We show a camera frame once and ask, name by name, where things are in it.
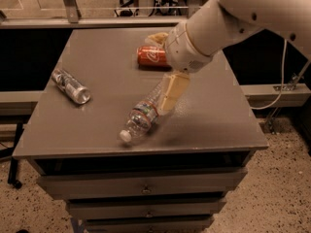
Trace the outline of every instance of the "white cable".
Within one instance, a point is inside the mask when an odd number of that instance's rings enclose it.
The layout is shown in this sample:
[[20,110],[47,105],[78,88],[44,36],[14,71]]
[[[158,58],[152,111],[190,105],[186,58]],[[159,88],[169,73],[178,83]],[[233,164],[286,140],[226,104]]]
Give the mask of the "white cable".
[[281,88],[280,88],[280,93],[277,96],[277,98],[269,105],[263,106],[263,107],[251,107],[251,109],[253,110],[264,110],[267,109],[269,107],[271,107],[272,105],[274,105],[276,102],[279,101],[281,95],[282,95],[282,91],[283,91],[283,87],[284,87],[284,69],[285,69],[285,56],[286,56],[286,49],[288,46],[288,41],[286,39],[284,39],[284,48],[283,48],[283,57],[282,57],[282,78],[281,78]]

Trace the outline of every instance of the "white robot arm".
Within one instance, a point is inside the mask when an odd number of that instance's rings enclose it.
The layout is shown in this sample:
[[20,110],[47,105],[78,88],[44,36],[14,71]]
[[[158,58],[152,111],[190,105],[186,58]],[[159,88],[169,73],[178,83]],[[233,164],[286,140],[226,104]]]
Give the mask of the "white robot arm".
[[268,29],[290,41],[311,59],[311,0],[209,0],[173,28],[165,41],[166,78],[158,111],[171,111],[190,81],[223,48]]

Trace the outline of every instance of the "chair wheel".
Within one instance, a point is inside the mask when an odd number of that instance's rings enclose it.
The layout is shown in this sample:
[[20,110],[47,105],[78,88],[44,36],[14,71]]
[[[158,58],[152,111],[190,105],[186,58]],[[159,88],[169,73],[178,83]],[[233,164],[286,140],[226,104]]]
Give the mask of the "chair wheel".
[[13,187],[16,188],[16,189],[20,189],[22,187],[22,183],[18,180],[14,181],[12,183]]

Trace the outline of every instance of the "floor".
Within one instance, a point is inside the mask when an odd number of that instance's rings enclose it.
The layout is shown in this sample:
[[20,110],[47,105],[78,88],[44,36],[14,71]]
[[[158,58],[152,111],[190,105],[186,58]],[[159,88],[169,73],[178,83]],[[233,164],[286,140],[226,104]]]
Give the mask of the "floor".
[[[269,149],[254,155],[247,166],[248,175],[226,196],[226,205],[202,233],[311,232],[309,147],[288,116],[276,120],[276,132],[265,133]],[[36,184],[38,174],[27,162],[20,162],[20,190],[7,185],[9,161],[0,162],[0,168],[1,233],[20,229],[30,233],[74,232],[64,202],[52,200]]]

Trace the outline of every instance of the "bottle cap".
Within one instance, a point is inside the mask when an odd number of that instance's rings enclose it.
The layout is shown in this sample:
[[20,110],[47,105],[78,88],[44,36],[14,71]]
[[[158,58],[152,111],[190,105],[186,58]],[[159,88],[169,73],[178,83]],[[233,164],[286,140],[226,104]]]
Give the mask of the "bottle cap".
[[123,130],[120,132],[120,137],[121,139],[123,139],[126,143],[129,143],[130,141],[132,141],[132,136],[131,134],[126,131],[126,130]]

